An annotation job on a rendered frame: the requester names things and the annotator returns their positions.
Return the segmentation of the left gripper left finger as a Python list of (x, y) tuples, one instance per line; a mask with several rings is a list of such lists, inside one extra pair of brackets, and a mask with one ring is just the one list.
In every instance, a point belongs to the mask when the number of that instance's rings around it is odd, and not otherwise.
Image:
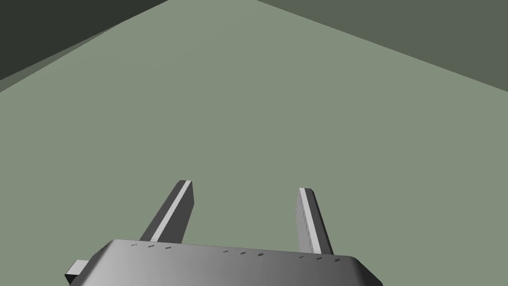
[(194, 207), (191, 180), (181, 180), (157, 211), (141, 241), (181, 244)]

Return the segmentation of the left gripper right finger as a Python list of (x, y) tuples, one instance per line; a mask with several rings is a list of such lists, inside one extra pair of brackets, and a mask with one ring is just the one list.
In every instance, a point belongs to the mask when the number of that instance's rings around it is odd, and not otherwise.
[(299, 252), (333, 255), (315, 192), (299, 188), (295, 208)]

